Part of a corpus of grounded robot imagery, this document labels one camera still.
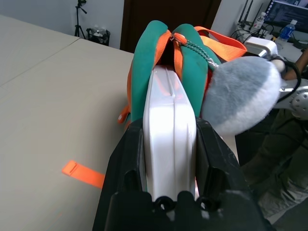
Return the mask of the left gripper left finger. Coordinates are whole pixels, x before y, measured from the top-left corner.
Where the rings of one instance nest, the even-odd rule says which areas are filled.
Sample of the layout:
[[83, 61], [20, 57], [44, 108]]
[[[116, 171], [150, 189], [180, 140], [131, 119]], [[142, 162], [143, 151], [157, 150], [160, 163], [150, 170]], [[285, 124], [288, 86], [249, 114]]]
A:
[[142, 120], [138, 119], [128, 126], [109, 158], [92, 228], [94, 231], [105, 229], [111, 197], [116, 192], [130, 190], [141, 192], [146, 185], [146, 180], [141, 179], [145, 174], [140, 173], [142, 154]]

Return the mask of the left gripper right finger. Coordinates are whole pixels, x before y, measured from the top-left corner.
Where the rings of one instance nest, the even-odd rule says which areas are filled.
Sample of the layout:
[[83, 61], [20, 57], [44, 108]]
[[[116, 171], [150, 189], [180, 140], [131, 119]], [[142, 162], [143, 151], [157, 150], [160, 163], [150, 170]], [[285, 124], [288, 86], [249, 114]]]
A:
[[202, 231], [271, 231], [233, 151], [209, 122], [196, 119], [196, 180]]

